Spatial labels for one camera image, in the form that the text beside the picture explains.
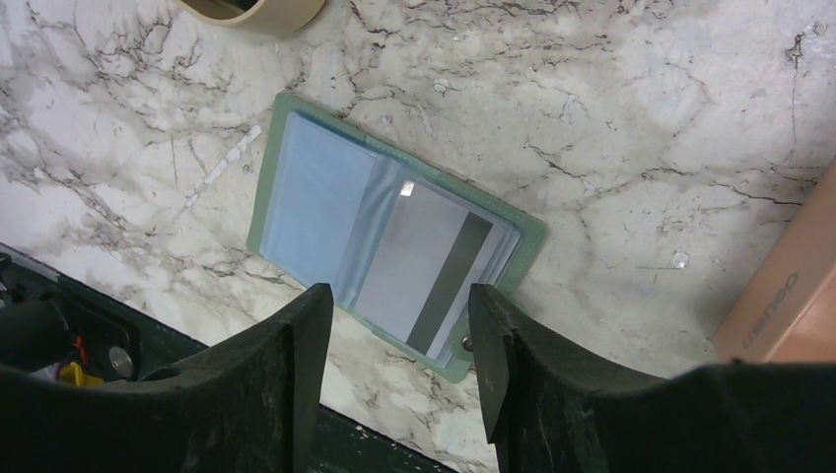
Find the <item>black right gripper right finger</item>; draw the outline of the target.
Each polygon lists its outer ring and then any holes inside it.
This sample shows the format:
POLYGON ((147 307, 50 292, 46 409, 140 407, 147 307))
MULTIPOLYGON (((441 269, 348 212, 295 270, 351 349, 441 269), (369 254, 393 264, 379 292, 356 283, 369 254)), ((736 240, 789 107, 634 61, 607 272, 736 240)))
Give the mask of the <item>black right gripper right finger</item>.
POLYGON ((470 339, 504 472, 831 472, 831 364, 699 367, 671 379, 612 362, 475 284, 470 339))

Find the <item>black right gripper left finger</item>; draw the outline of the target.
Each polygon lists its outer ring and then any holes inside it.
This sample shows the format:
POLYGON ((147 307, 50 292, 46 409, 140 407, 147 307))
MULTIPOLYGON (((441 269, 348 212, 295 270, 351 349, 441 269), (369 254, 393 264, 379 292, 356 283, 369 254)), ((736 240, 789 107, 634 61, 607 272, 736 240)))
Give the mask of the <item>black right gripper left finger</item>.
POLYGON ((317 283, 273 315, 139 381, 1 371, 5 472, 304 472, 333 315, 317 283))

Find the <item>white card with black stripe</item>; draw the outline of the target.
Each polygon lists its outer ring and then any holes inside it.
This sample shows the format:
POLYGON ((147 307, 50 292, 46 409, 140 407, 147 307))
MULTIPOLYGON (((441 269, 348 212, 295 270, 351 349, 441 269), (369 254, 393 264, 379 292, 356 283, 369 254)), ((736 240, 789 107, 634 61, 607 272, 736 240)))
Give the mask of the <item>white card with black stripe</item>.
POLYGON ((414 181, 402 185, 354 309, 437 363, 505 229, 414 181))

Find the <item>green card holder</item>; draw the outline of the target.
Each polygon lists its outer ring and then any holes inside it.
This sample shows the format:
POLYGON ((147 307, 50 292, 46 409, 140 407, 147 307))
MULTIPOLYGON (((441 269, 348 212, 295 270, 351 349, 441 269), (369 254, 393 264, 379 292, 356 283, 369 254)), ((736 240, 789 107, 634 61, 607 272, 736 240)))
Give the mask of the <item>green card holder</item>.
POLYGON ((547 236, 539 219, 289 93, 275 98, 247 247, 304 286, 326 283, 335 304, 373 334, 444 379, 460 382, 473 358, 467 301, 473 284, 511 293, 547 236), (483 275, 463 285, 464 308, 437 363, 394 339, 354 306, 402 185, 414 181, 495 222, 505 235, 483 275))

